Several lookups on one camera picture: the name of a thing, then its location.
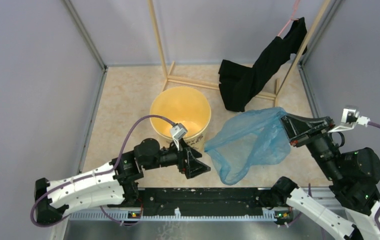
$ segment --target marble floor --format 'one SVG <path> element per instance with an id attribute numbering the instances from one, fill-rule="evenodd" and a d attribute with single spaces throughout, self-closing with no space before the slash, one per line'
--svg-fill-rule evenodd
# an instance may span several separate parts
<path id="1" fill-rule="evenodd" d="M 286 63 L 271 78 L 264 88 L 274 92 L 274 79 L 281 80 L 286 75 L 290 64 Z M 218 82 L 219 65 L 177 65 L 172 71 L 175 76 Z M 160 66 L 126 66 L 110 67 L 107 72 L 100 104 L 90 138 L 84 169 L 94 169 L 118 156 L 123 140 L 136 120 L 149 114 L 152 101 L 161 92 L 164 77 Z M 166 89 L 181 86 L 168 83 Z M 213 89 L 194 87 L 201 91 L 209 101 L 212 119 L 208 127 L 207 139 L 212 138 L 222 128 L 224 122 L 237 115 L 225 110 L 220 92 Z M 312 117 L 305 90 L 299 72 L 291 72 L 290 78 L 280 95 L 278 105 L 288 113 Z M 273 101 L 253 98 L 246 110 L 259 110 L 273 107 Z M 158 136 L 150 121 L 145 120 L 132 133 L 125 151 L 130 151 L 146 138 Z M 233 186 L 221 182 L 211 158 L 205 153 L 201 159 L 211 166 L 211 171 L 187 180 L 179 173 L 176 166 L 163 167 L 144 172 L 139 179 L 139 187 L 271 187 L 278 178 L 286 176 L 299 186 L 328 186 L 330 182 L 305 148 L 292 147 L 287 158 L 277 165 L 252 166 L 248 174 Z"/>

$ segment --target label on bucket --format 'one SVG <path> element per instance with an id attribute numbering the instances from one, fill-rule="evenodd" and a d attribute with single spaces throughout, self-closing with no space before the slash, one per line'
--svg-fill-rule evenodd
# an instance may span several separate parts
<path id="1" fill-rule="evenodd" d="M 200 146 L 198 143 L 201 142 L 203 139 L 204 139 L 204 135 L 202 133 L 194 139 L 186 140 L 185 143 L 188 144 L 190 147 L 196 149 L 198 152 L 200 152 L 200 149 L 199 149 Z"/>

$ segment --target pink string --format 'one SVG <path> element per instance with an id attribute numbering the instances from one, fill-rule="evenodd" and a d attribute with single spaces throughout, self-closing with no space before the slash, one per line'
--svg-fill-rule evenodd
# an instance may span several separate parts
<path id="1" fill-rule="evenodd" d="M 290 24 L 291 21 L 298 20 L 297 18 L 293 18 L 295 16 L 296 11 L 298 10 L 299 3 L 301 0 L 295 0 L 293 4 L 293 12 L 291 13 L 290 19 L 287 21 L 287 23 L 284 25 L 283 29 L 278 33 L 277 37 L 280 37 L 280 35 L 283 33 L 284 29 L 287 28 L 287 26 Z"/>

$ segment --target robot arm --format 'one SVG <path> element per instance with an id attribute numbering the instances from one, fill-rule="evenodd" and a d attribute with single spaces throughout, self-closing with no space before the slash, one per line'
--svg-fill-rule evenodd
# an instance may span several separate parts
<path id="1" fill-rule="evenodd" d="M 135 146 L 133 151 L 123 153 L 118 167 L 110 173 L 97 175 L 112 169 L 118 158 L 74 177 L 55 181 L 48 181 L 46 178 L 37 180 L 34 190 L 36 201 L 61 184 L 72 182 L 49 193 L 37 204 L 37 223 L 50 225 L 73 212 L 102 205 L 132 207 L 139 198 L 135 180 L 144 177 L 143 169 L 176 165 L 178 171 L 187 179 L 211 170 L 209 166 L 197 160 L 202 156 L 200 152 L 189 147 L 182 139 L 177 143 L 178 148 L 175 142 L 172 142 L 169 148 L 160 148 L 158 141 L 147 138 Z M 74 181 L 88 175 L 92 177 Z"/>
<path id="2" fill-rule="evenodd" d="M 366 126 L 370 119 L 360 116 L 356 108 L 347 106 L 339 126 L 335 126 L 328 116 L 304 118 L 288 114 L 280 120 L 290 144 L 306 146 L 325 176 L 332 181 L 330 190 L 355 224 L 316 203 L 285 177 L 280 180 L 286 183 L 279 180 L 273 187 L 281 191 L 283 202 L 300 210 L 336 239 L 380 240 L 380 229 L 374 219 L 380 207 L 380 193 L 376 186 L 380 181 L 380 159 L 368 147 L 345 153 L 339 151 L 345 142 L 341 131 L 351 130 L 356 124 Z M 335 132 L 342 138 L 341 145 L 333 141 L 332 133 Z"/>

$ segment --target yellow bucket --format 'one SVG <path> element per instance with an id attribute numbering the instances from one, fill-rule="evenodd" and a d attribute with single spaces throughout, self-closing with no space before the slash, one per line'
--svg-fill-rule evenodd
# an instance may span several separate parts
<path id="1" fill-rule="evenodd" d="M 208 124 L 211 121 L 211 106 L 198 90 L 188 86 L 177 86 L 161 92 L 150 107 L 150 114 L 169 118 L 187 129 L 184 141 L 199 152 L 203 152 Z M 160 145 L 169 146 L 173 141 L 171 125 L 159 118 L 150 118 L 153 129 L 160 135 Z"/>

